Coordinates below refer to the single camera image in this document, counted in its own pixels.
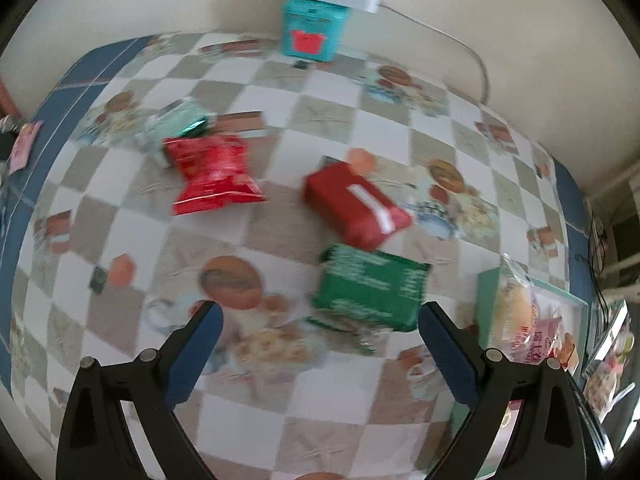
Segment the bun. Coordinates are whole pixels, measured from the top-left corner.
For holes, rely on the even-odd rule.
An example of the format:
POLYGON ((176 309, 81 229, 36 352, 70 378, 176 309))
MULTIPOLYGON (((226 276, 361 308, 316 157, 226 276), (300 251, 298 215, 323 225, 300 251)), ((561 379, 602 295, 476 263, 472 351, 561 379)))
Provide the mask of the bun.
POLYGON ((533 284, 517 262, 502 255, 489 345, 514 360, 528 351, 535 324, 533 284))

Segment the dark green snack pack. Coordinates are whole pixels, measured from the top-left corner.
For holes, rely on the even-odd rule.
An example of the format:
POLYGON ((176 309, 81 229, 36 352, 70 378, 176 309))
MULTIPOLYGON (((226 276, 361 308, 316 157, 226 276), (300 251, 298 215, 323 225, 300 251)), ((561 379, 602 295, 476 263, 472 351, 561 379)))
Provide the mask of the dark green snack pack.
POLYGON ((335 244, 324 265, 314 307, 329 314, 409 333, 416 329, 432 266, 387 252, 335 244))

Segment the shiny red snack bag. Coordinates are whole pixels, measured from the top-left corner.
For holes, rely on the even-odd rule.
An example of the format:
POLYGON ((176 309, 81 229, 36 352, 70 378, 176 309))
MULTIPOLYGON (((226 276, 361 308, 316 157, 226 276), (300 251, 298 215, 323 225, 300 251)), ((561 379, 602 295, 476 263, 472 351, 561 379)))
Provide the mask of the shiny red snack bag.
POLYGON ((164 151, 184 180, 172 204, 175 216, 266 200, 248 171, 247 146, 238 136, 169 138, 164 151))

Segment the red rectangular snack pack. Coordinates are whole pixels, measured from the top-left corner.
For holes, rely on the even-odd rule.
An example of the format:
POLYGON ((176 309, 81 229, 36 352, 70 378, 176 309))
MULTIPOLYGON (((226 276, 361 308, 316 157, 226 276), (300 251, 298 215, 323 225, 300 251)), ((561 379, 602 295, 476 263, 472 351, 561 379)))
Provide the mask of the red rectangular snack pack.
POLYGON ((367 252, 412 225, 408 212, 346 162, 334 162, 305 179, 304 202, 346 245, 367 252))

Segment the pink snack bag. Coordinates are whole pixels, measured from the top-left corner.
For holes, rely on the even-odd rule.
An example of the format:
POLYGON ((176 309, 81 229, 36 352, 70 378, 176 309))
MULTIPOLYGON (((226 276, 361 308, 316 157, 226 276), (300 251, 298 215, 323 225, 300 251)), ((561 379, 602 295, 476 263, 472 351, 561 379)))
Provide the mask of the pink snack bag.
POLYGON ((573 336, 565 330, 558 300, 542 292, 533 293, 534 325, 529 340, 522 350, 514 354, 514 361, 537 365, 548 358, 555 358, 564 370, 573 356, 573 336))

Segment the white shelf unit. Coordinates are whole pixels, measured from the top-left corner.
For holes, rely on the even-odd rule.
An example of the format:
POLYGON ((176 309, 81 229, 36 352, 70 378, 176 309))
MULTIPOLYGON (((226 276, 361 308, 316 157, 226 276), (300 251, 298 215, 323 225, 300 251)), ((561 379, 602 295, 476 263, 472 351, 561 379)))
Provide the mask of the white shelf unit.
POLYGON ((600 304, 639 303, 639 162, 633 162, 586 198, 588 264, 600 304))

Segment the pink packet on table edge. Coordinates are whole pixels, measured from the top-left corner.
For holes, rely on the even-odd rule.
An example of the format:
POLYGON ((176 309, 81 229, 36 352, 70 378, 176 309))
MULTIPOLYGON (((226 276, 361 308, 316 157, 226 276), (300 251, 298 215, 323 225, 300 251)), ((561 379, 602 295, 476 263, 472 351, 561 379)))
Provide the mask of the pink packet on table edge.
POLYGON ((15 174, 27 166, 32 144, 34 144, 42 125, 42 120, 22 125, 11 151, 9 174, 15 174))

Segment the checkered tablecloth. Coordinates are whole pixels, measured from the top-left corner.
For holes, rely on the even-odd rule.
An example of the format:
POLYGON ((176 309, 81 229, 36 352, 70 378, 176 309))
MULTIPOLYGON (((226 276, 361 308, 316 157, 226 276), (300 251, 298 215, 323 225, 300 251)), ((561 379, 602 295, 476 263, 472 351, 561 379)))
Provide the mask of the checkered tablecloth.
POLYGON ((58 443, 79 361, 126 362, 157 347, 218 285, 239 284, 227 336, 177 414, 223 479, 417 479, 454 400, 417 333, 370 352, 308 324, 334 231, 303 202, 305 178, 362 148, 372 182, 413 225, 384 250, 432 267, 428 299, 474 320, 480 274, 502 256, 561 292, 544 310, 582 336, 575 191, 567 171, 486 107, 374 55, 341 50, 303 66, 269 48, 212 60, 226 36, 177 34, 88 53, 36 113, 40 133, 13 179, 1 242, 2 380, 58 443), (183 101, 258 112, 248 166, 259 204, 176 216, 181 177, 139 143, 183 101))

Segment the mint green snack packet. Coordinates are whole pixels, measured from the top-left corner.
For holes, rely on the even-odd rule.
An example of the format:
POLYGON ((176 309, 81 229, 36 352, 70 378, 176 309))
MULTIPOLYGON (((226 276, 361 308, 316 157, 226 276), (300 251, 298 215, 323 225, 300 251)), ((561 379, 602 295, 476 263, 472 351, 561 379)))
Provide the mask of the mint green snack packet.
POLYGON ((197 100, 175 100, 148 117, 140 134, 140 145, 147 152, 159 151, 166 139, 201 131, 214 117, 197 100))

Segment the teal storage box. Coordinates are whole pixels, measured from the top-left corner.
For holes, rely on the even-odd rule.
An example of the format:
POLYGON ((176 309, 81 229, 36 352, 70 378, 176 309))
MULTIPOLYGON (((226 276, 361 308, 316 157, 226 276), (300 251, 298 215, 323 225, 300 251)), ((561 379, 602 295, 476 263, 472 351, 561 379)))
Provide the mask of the teal storage box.
POLYGON ((341 44, 350 9, 318 0, 285 0, 282 11, 282 53, 331 62, 341 44))

